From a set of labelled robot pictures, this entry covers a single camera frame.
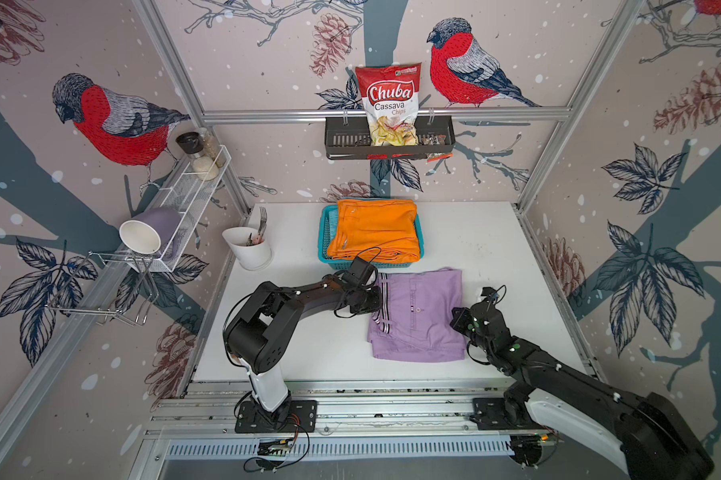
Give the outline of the purple pants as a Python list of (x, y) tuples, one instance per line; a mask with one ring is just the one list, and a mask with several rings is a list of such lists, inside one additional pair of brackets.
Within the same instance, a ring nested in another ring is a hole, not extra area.
[(462, 274), (442, 268), (421, 273), (380, 273), (381, 306), (368, 323), (367, 342), (380, 360), (444, 363), (465, 358), (466, 338), (450, 326), (462, 306)]

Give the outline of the orange pants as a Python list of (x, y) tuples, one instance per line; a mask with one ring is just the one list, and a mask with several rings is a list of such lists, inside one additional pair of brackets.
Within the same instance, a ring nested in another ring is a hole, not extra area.
[(422, 256), (411, 200), (342, 199), (336, 203), (336, 234), (326, 247), (330, 260), (364, 260), (400, 265)]

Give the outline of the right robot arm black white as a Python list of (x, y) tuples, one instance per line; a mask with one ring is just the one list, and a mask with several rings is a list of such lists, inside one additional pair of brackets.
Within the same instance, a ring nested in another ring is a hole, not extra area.
[(581, 373), (510, 333), (495, 302), (456, 307), (450, 326), (513, 379), (504, 394), (512, 421), (530, 419), (577, 441), (632, 479), (706, 479), (714, 462), (675, 405)]

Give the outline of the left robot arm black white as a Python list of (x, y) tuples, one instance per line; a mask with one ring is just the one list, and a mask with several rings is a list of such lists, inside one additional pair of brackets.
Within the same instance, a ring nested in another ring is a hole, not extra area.
[(266, 281), (232, 307), (222, 330), (228, 361), (246, 370), (254, 404), (277, 420), (288, 415), (290, 390), (280, 370), (300, 320), (324, 311), (350, 310), (350, 317), (380, 310), (381, 292), (348, 273), (330, 274), (298, 287)]

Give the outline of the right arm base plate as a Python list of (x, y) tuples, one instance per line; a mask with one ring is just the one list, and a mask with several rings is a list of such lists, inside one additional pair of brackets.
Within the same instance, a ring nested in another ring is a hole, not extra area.
[(549, 428), (534, 422), (524, 404), (503, 397), (478, 397), (472, 399), (473, 413), (470, 420), (479, 430), (539, 430)]

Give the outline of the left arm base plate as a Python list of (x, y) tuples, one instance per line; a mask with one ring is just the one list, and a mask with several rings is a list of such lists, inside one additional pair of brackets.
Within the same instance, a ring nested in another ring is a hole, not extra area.
[(308, 433), (316, 429), (318, 402), (314, 400), (288, 400), (274, 412), (266, 411), (258, 402), (246, 400), (236, 414), (237, 434)]

